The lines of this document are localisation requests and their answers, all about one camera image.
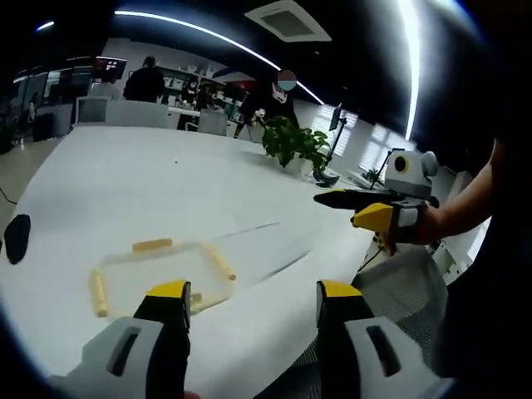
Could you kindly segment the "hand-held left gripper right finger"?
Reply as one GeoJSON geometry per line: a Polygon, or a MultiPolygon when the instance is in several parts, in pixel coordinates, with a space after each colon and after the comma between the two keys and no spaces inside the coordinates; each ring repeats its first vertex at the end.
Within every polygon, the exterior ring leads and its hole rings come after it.
{"type": "Polygon", "coordinates": [[[323,398],[443,398],[454,380],[438,377],[420,346],[377,317],[357,288],[317,281],[317,356],[323,398]]]}

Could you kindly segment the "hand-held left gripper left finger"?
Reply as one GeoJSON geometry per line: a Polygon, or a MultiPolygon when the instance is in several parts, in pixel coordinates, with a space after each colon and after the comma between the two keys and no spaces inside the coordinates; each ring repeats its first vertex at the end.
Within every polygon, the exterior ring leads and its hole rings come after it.
{"type": "Polygon", "coordinates": [[[49,383],[60,398],[184,398],[190,355],[190,282],[153,287],[131,317],[117,318],[49,383]]]}

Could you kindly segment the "person's right hand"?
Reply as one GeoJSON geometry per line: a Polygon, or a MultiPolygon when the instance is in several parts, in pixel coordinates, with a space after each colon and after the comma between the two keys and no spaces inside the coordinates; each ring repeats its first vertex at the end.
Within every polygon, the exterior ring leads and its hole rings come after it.
{"type": "Polygon", "coordinates": [[[450,214],[446,207],[436,208],[427,204],[421,208],[410,242],[427,245],[443,239],[450,233],[450,225],[450,214]]]}

